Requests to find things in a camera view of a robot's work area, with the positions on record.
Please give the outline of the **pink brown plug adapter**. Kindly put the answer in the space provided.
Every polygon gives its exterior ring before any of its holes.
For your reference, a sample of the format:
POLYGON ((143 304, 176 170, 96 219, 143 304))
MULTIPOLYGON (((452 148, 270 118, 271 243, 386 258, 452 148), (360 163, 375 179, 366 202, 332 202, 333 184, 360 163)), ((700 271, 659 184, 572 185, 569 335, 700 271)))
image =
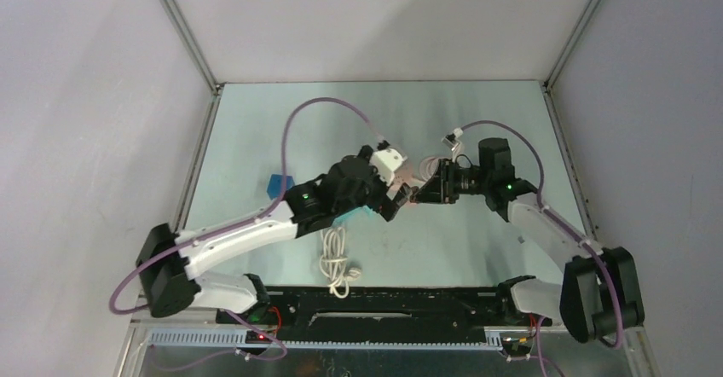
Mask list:
POLYGON ((410 203, 416 203, 416 200, 414 199, 414 194, 423 184, 424 182, 417 177, 414 168, 410 164, 404 164, 400 169, 396 171, 394 188, 399 190, 403 186, 405 186, 408 195, 408 201, 410 203))

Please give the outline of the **teal power strip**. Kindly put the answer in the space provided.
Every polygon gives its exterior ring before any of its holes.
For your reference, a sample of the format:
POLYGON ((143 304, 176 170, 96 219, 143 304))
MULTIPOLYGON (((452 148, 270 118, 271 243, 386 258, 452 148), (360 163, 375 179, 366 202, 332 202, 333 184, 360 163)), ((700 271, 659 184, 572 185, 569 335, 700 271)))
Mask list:
POLYGON ((368 206, 362 206, 359 208, 355 208, 349 212, 346 212, 342 214, 339 217, 334 218, 333 220, 333 227, 343 226, 347 224, 351 219, 354 218, 368 218, 374 215, 374 211, 370 209, 368 206))

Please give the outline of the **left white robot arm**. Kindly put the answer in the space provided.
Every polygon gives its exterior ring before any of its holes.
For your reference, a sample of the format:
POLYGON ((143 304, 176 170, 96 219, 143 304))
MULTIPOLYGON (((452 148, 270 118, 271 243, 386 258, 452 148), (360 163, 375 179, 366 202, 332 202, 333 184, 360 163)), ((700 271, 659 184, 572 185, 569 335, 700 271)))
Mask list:
POLYGON ((397 173, 406 157, 393 147, 363 147, 335 163, 328 173, 290 187, 269 212, 239 222, 172 232, 152 228, 136 260, 151 316, 174 316, 191 307, 216 308, 260 322, 269 297, 258 275, 233 277, 213 272, 217 265, 280 241, 328 229, 334 221, 367 207, 392 220, 408 200, 409 187, 397 173))

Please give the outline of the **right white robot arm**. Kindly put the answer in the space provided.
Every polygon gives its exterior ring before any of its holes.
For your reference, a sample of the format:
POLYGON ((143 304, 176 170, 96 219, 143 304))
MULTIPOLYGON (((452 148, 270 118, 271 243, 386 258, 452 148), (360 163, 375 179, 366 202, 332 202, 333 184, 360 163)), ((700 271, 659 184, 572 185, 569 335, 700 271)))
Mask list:
POLYGON ((505 138, 479 142, 478 164, 441 159, 431 178, 414 190, 412 202, 453 204, 462 195, 481 195, 502 220, 516 227, 558 266, 563 278, 545 282, 522 275, 500 284, 497 316, 517 324, 528 314, 561 322, 580 343, 617 336, 642 325, 645 307, 632 254, 585 236, 550 206, 539 189, 517 177, 505 138))

